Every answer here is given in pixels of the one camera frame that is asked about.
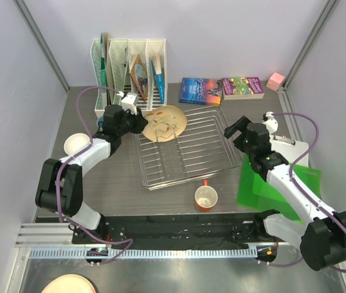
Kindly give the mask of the beige bird pattern plate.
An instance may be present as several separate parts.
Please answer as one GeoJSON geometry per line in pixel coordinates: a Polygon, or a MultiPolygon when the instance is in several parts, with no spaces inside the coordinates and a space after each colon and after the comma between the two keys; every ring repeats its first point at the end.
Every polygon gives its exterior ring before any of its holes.
{"type": "Polygon", "coordinates": [[[145,115],[148,124],[142,134],[152,142],[168,142],[180,136],[187,126],[184,112],[175,106],[162,106],[145,115]]]}

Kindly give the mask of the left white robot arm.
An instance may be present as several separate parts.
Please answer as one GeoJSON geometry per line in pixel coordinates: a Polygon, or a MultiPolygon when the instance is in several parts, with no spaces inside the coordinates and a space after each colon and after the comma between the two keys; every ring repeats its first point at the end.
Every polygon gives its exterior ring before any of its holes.
{"type": "Polygon", "coordinates": [[[68,217],[74,225],[87,229],[86,236],[93,243],[102,243],[107,236],[105,217],[85,203],[83,177],[117,151],[124,135],[140,134],[147,124],[139,107],[131,111],[127,106],[107,106],[102,125],[87,139],[79,155],[44,161],[35,204],[68,217]]]}

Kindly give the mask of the blue plastic cup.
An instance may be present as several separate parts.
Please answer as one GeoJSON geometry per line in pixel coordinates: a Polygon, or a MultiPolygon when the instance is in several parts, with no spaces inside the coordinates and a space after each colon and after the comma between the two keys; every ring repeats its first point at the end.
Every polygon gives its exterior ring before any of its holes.
{"type": "Polygon", "coordinates": [[[104,121],[104,117],[101,116],[101,117],[99,117],[99,119],[97,119],[97,122],[96,122],[97,127],[100,131],[103,130],[103,121],[104,121]]]}

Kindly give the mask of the orange white bowl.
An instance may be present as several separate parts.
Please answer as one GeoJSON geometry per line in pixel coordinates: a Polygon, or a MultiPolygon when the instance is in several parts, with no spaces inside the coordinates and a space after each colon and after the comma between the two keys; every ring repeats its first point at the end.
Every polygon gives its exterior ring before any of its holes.
{"type": "Polygon", "coordinates": [[[88,145],[89,142],[90,138],[88,135],[84,133],[75,133],[66,139],[63,149],[67,155],[71,156],[88,145]]]}

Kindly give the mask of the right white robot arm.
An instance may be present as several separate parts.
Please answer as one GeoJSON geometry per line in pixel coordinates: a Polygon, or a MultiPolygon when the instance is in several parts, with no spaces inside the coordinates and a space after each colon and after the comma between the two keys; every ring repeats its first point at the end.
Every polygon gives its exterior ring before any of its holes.
{"type": "Polygon", "coordinates": [[[276,210],[262,212],[255,217],[255,238],[267,241],[275,236],[288,242],[315,271],[346,261],[346,212],[336,212],[319,199],[296,175],[293,164],[273,149],[271,134],[278,127],[275,114],[267,112],[262,119],[254,123],[242,116],[225,128],[224,137],[240,132],[234,146],[246,154],[252,171],[286,199],[301,222],[276,210]]]}

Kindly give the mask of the orange ceramic mug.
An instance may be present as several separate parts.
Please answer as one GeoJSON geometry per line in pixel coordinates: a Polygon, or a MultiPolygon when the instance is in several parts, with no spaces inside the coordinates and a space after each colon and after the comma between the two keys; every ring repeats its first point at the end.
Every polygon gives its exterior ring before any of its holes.
{"type": "Polygon", "coordinates": [[[205,179],[194,194],[195,206],[201,212],[210,211],[218,202],[218,193],[205,179]]]}

